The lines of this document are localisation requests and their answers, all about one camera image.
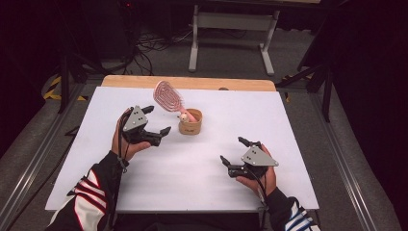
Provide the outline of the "yellow black hazard tape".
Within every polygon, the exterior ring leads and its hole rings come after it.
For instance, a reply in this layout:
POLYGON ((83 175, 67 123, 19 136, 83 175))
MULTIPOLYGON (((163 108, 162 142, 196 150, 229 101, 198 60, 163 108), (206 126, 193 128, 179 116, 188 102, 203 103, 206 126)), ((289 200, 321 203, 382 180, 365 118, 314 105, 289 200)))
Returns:
MULTIPOLYGON (((52 100, 62 100, 62 96, 60 94, 56 94, 55 90, 58 86, 59 83, 62 82, 62 76, 57 76, 54 78, 54 80, 51 82, 48 90, 45 92, 43 95, 44 99, 52 99, 52 100)), ((79 95, 77 97, 78 101, 88 101, 89 97, 86 95, 79 95)))

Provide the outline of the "white board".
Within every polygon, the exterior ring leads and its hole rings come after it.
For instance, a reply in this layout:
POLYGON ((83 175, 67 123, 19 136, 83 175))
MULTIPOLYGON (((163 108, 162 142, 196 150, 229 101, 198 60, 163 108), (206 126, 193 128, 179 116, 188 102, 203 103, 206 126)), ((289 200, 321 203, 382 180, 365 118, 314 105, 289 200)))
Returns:
MULTIPOLYGON (((138 153, 122 177, 120 213, 254 212, 261 203, 230 178, 223 159, 238 165, 246 147, 263 143, 278 162, 279 189, 306 209, 319 206, 281 96, 276 91, 182 90, 187 106, 203 114, 201 131, 180 134, 175 114, 155 106, 147 130, 170 133, 157 147, 138 153)), ((66 194, 110 150, 118 118, 130 106, 154 105, 151 89, 99 87, 66 156, 46 210, 59 209, 66 194)))

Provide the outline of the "pink hairbrush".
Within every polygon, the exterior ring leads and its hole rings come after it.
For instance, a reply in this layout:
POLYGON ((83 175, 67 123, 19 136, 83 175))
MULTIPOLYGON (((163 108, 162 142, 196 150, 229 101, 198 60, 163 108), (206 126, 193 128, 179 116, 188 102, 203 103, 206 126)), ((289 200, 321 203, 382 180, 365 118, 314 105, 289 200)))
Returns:
POLYGON ((153 98, 166 111, 186 114, 189 121, 197 121, 197 119, 184 108, 182 97, 170 82, 160 81, 154 89, 153 98))

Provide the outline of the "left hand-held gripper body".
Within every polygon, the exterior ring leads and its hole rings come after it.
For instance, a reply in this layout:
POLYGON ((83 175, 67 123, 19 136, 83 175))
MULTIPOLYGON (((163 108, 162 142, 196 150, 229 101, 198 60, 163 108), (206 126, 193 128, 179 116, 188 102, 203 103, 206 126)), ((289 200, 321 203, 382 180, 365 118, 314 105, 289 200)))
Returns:
POLYGON ((158 133, 145 130, 148 119, 146 116, 147 114, 145 115, 141 109, 140 106, 135 106, 131 110, 122 127, 122 136, 131 144, 147 141, 153 146, 159 146, 162 137, 158 133))

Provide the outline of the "grey metal stand frame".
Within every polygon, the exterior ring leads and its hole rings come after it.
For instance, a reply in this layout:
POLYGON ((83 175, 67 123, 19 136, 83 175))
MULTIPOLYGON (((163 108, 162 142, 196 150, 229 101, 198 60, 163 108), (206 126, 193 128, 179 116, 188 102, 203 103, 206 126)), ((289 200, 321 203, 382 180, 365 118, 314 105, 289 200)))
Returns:
POLYGON ((260 53, 267 75, 275 74, 269 56, 269 46, 275 32, 280 12, 274 11, 271 15, 238 14, 238 13, 207 13, 199 10, 195 5, 192 15, 192 44, 189 62, 189 72, 195 72, 198 58, 198 29, 231 29, 265 31, 266 38, 259 44, 260 53))

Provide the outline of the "wooden table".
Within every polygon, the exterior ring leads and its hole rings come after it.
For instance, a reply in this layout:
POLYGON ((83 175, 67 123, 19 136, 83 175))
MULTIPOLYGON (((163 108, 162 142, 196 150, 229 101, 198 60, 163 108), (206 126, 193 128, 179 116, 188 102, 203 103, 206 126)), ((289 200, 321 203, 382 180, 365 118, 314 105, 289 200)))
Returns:
POLYGON ((176 89, 276 91, 270 80, 247 80, 200 77, 107 75, 102 87, 154 89, 160 81, 168 81, 176 89))

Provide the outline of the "person's right hand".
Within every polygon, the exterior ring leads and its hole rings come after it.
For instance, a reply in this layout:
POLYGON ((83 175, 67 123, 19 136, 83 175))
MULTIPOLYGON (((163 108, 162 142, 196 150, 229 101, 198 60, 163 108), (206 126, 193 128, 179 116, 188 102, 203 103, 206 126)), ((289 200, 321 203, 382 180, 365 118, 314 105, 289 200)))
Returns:
POLYGON ((267 198, 277 188, 274 167, 269 167, 260 181, 250 180, 242 176, 238 176, 236 180, 262 198, 267 198))

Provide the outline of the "person's left hand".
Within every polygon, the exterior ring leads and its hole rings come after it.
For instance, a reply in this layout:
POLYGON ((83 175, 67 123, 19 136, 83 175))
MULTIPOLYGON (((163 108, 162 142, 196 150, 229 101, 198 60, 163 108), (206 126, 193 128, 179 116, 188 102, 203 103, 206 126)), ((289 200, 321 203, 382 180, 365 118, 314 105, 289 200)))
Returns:
POLYGON ((116 123, 111 151, 114 152, 114 154, 116 154, 120 159, 130 161, 136 153, 149 148, 151 144, 147 141, 142 141, 136 144, 127 142, 121 135, 121 120, 122 117, 120 116, 116 123))

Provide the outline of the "tan cup with small figure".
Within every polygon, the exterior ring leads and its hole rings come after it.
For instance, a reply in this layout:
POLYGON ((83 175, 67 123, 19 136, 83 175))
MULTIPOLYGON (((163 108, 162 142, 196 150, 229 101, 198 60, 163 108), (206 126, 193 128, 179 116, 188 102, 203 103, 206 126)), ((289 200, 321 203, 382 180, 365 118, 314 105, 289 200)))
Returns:
POLYGON ((188 112, 196 119, 196 122, 188 121, 185 114, 179 116, 179 132, 183 135, 198 135, 201 131, 203 114, 197 109, 188 109, 188 112))

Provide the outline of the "black metal stand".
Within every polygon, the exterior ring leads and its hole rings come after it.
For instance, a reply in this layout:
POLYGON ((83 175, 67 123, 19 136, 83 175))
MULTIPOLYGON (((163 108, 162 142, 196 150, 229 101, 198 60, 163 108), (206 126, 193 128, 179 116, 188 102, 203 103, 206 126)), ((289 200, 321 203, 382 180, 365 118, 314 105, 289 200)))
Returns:
POLYGON ((290 78, 283 79, 275 86, 277 88, 284 88, 296 81, 306 78, 309 75, 311 75, 311 79, 306 85, 306 90, 308 92, 317 93, 320 87, 324 86, 321 113, 325 121, 329 122, 330 121, 329 108, 333 84, 333 75, 330 69, 329 62, 324 62, 321 64, 314 65, 312 67, 308 67, 290 78))
POLYGON ((94 63, 76 53, 62 52, 60 54, 60 74, 62 77, 62 101, 59 109, 60 114, 67 108, 70 101, 69 77, 72 77, 76 83, 80 84, 83 84, 88 80, 88 74, 85 71, 84 64, 95 70, 98 74, 110 74, 110 71, 104 68, 101 64, 94 63))

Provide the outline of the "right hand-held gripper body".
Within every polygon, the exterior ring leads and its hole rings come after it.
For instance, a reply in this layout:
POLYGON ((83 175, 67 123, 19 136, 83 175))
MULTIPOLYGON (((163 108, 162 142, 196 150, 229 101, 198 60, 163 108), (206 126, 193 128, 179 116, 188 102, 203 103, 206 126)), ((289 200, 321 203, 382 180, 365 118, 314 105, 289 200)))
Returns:
POLYGON ((231 178, 242 176, 250 180, 263 177, 269 167, 278 167, 279 163, 260 147, 252 145, 241 157, 242 165, 232 165, 226 161, 227 173, 231 178))

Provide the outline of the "aluminium floor rail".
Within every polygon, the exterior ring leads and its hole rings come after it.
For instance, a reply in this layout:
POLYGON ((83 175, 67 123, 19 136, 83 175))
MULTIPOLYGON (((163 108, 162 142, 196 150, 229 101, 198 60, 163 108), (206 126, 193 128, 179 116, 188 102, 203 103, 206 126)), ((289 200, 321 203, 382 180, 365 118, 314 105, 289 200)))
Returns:
POLYGON ((52 120, 45 137, 41 141, 36 152, 33 154, 30 163, 24 168, 24 171, 19 176, 15 186, 13 187, 13 191, 11 192, 7 202, 0 210, 0 231, 6 231, 8 226, 12 223, 14 214, 17 212, 23 198, 33 184, 39 169, 41 168, 51 149, 56 134, 64 123, 64 120, 75 101, 80 96, 84 86, 84 84, 75 84, 72 88, 72 92, 66 97, 67 102, 61 102, 61 105, 64 106, 63 111, 61 113, 57 113, 55 118, 52 120))
POLYGON ((362 225, 364 231, 378 231, 374 220, 370 214, 367 203, 363 197, 361 188, 355 178, 352 170, 348 166, 344 153, 340 147, 340 143, 335 135, 333 127, 329 122, 326 121, 323 113, 321 111, 322 104, 320 103, 319 97, 312 93, 309 98, 313 104, 314 110, 316 111, 319 122, 322 126, 325 136, 328 138, 332 153, 334 155, 335 164, 342 176, 345 189, 357 214, 357 217, 362 225))

